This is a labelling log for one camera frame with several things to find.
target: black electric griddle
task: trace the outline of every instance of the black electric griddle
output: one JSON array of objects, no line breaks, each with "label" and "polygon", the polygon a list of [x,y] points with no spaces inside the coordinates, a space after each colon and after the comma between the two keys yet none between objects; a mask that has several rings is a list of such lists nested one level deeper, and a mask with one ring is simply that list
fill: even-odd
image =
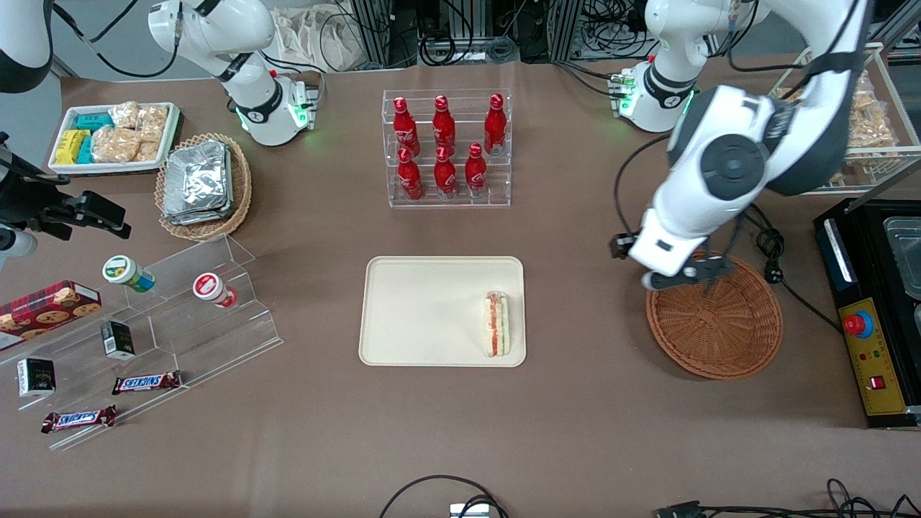
[{"label": "black electric griddle", "polygon": [[851,201],[813,225],[867,423],[921,430],[921,201]]}]

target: coca-cola bottle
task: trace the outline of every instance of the coca-cola bottle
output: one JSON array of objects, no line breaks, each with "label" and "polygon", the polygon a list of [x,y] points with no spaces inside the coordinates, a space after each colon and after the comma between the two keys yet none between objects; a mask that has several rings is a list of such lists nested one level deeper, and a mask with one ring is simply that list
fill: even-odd
[{"label": "coca-cola bottle", "polygon": [[454,116],[448,110],[448,98],[439,95],[435,98],[435,117],[432,119],[435,128],[435,145],[444,147],[450,155],[454,156]]},{"label": "coca-cola bottle", "polygon": [[438,188],[438,197],[442,200],[453,200],[457,197],[457,182],[454,178],[454,164],[446,147],[435,150],[435,185]]},{"label": "coca-cola bottle", "polygon": [[483,158],[483,147],[476,142],[470,144],[464,176],[471,198],[482,198],[486,194],[486,160]]},{"label": "coca-cola bottle", "polygon": [[397,142],[400,147],[405,147],[413,153],[413,158],[418,157],[422,151],[419,146],[419,134],[415,130],[415,120],[406,108],[406,99],[398,97],[393,100],[393,109],[396,115],[393,117],[393,131],[397,134]]},{"label": "coca-cola bottle", "polygon": [[486,114],[486,136],[483,141],[486,154],[497,157],[506,151],[506,111],[502,109],[502,94],[494,93],[489,98],[489,113]]},{"label": "coca-cola bottle", "polygon": [[400,185],[409,196],[410,200],[418,201],[426,195],[426,189],[422,185],[422,176],[419,174],[419,166],[413,162],[413,156],[410,150],[401,147],[397,151],[397,158],[400,159],[400,167],[397,168],[397,174],[400,176]]}]

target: small black box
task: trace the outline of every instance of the small black box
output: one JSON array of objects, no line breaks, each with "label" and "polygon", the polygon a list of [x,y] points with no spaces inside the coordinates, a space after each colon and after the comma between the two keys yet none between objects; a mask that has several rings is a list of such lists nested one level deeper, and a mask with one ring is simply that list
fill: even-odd
[{"label": "small black box", "polygon": [[24,358],[16,369],[19,377],[19,396],[49,395],[54,392],[54,363],[49,359]]},{"label": "small black box", "polygon": [[134,358],[134,342],[127,325],[109,320],[102,325],[102,344],[109,358],[128,360]]}]

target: red emergency stop button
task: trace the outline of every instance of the red emergency stop button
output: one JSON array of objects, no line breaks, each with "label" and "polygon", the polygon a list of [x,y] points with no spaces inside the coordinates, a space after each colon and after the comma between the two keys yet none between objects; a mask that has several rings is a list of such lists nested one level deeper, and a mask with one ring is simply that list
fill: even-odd
[{"label": "red emergency stop button", "polygon": [[852,314],[845,317],[845,331],[849,335],[859,335],[867,330],[867,323],[859,316]]},{"label": "red emergency stop button", "polygon": [[857,338],[870,338],[873,336],[873,317],[867,312],[854,312],[845,317],[845,332]]}]

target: snickers bar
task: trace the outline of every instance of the snickers bar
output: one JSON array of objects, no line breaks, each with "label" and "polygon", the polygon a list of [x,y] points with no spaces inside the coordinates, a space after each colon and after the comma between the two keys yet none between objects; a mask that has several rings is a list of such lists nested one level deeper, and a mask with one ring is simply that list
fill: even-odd
[{"label": "snickers bar", "polygon": [[48,414],[45,421],[41,424],[41,433],[50,433],[53,431],[69,430],[71,428],[80,428],[92,425],[112,426],[115,424],[115,405],[103,408],[102,410],[91,410],[89,412],[76,412],[74,414]]},{"label": "snickers bar", "polygon": [[115,388],[112,389],[112,395],[118,395],[122,392],[176,388],[180,386],[181,383],[179,371],[151,374],[148,376],[134,376],[133,378],[115,378]]}]

